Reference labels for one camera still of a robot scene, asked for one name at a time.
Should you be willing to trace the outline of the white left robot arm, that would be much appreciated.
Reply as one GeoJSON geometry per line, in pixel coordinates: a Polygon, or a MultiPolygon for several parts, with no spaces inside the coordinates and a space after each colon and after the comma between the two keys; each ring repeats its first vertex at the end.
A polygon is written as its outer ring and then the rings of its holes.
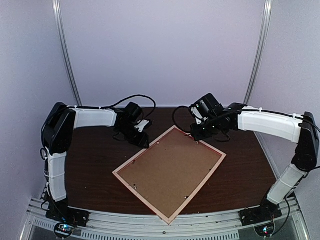
{"type": "Polygon", "coordinates": [[[145,132],[152,125],[150,119],[139,119],[142,108],[130,102],[125,108],[70,106],[58,102],[52,108],[41,129],[41,156],[44,160],[44,176],[50,210],[61,222],[72,218],[68,207],[65,183],[67,153],[71,147],[75,129],[88,127],[114,128],[125,141],[141,149],[150,146],[145,132]]]}

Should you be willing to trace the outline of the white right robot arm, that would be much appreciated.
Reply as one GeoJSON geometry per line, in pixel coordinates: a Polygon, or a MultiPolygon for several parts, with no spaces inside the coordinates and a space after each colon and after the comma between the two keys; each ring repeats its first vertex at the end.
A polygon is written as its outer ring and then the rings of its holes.
{"type": "Polygon", "coordinates": [[[195,119],[190,134],[195,141],[202,141],[218,133],[250,131],[267,134],[295,143],[295,154],[280,178],[268,190],[256,210],[259,220],[268,220],[277,206],[296,188],[309,172],[318,169],[320,147],[319,127],[312,113],[287,114],[243,103],[223,107],[208,93],[189,107],[195,119]]]}

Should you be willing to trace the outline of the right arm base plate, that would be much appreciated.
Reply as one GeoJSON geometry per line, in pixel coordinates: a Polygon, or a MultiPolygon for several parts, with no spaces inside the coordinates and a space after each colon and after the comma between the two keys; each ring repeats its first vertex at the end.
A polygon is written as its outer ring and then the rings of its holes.
{"type": "Polygon", "coordinates": [[[239,211],[239,217],[242,226],[256,225],[264,222],[272,222],[274,219],[282,216],[279,209],[269,210],[261,206],[245,208],[239,211]]]}

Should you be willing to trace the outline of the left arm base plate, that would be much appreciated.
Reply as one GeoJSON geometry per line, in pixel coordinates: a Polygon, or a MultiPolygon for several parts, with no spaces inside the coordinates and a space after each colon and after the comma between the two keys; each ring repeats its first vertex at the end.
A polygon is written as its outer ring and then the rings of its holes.
{"type": "Polygon", "coordinates": [[[90,213],[85,210],[68,208],[66,213],[61,213],[57,209],[49,209],[45,217],[57,222],[67,223],[77,227],[86,227],[90,213]]]}

